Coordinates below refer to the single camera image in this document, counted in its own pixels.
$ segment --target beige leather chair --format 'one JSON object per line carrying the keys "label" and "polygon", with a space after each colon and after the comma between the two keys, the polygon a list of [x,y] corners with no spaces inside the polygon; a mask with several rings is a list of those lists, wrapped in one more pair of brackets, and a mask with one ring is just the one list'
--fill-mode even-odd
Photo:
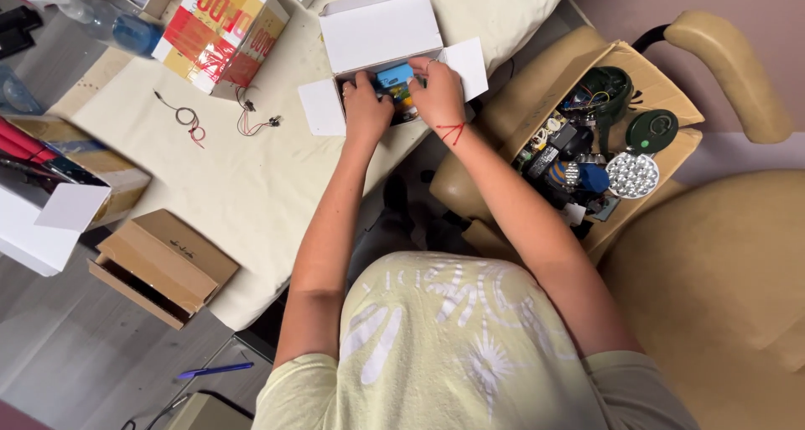
{"label": "beige leather chair", "polygon": [[[752,142],[788,138],[790,116],[748,41],[729,22],[685,12],[662,35],[708,65]],[[602,41],[582,28],[546,51],[547,57]],[[534,69],[551,66],[542,56],[535,62]],[[506,123],[517,123],[514,107],[493,103],[494,111],[507,112]],[[502,115],[486,114],[488,109],[478,125],[493,131],[488,137],[496,146],[495,136],[507,130],[498,122]],[[434,184],[444,187],[455,179],[456,189],[431,185],[439,198],[460,195],[467,179],[442,169],[454,161],[445,159]],[[609,240],[599,271],[610,291],[702,428],[805,428],[805,171],[736,175],[681,194],[679,184],[671,188],[656,193]],[[448,207],[471,217],[481,205]],[[468,239],[494,257],[519,260],[488,230]]]}

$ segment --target open box flap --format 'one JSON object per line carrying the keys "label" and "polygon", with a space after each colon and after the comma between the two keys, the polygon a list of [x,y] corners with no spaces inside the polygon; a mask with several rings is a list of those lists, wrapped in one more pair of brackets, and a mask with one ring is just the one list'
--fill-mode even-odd
{"label": "open box flap", "polygon": [[346,136],[347,123],[332,79],[299,86],[307,125],[313,136]]}
{"label": "open box flap", "polygon": [[111,190],[108,187],[60,183],[34,225],[82,233],[92,223]]}
{"label": "open box flap", "polygon": [[334,74],[443,46],[431,0],[337,0],[319,23]]}
{"label": "open box flap", "polygon": [[439,60],[461,76],[465,103],[489,89],[479,36],[444,48],[439,53]]}

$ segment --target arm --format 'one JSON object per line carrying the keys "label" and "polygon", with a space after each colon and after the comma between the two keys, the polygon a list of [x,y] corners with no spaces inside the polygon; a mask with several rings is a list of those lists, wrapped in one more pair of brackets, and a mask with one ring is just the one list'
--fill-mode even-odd
{"label": "arm", "polygon": [[377,100],[366,72],[355,79],[355,85],[344,84],[346,142],[296,255],[274,369],[304,354],[338,358],[341,307],[366,168],[394,113],[388,96]]}
{"label": "arm", "polygon": [[410,61],[415,73],[428,78],[427,89],[410,82],[414,105],[467,168],[501,230],[554,303],[579,355],[642,353],[598,271],[556,210],[468,125],[440,128],[465,123],[464,99],[458,74],[429,61]]}

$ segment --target chair cushion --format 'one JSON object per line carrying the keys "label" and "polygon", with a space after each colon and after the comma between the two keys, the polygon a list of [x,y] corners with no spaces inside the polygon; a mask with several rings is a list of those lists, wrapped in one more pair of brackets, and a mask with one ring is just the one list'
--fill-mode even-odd
{"label": "chair cushion", "polygon": [[725,178],[639,217],[600,263],[702,427],[805,421],[801,202],[803,170]]}

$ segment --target blue pen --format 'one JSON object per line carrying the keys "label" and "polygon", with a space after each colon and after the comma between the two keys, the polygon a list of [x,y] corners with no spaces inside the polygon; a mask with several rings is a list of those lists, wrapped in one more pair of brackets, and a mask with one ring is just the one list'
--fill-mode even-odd
{"label": "blue pen", "polygon": [[194,378],[199,375],[209,375],[212,373],[221,373],[221,372],[231,372],[233,370],[243,370],[243,369],[250,369],[254,367],[253,362],[244,362],[243,364],[232,364],[232,365],[224,365],[223,367],[210,367],[209,369],[197,369],[197,370],[188,370],[187,372],[182,372],[176,375],[176,378],[180,380],[186,380],[188,378]]}

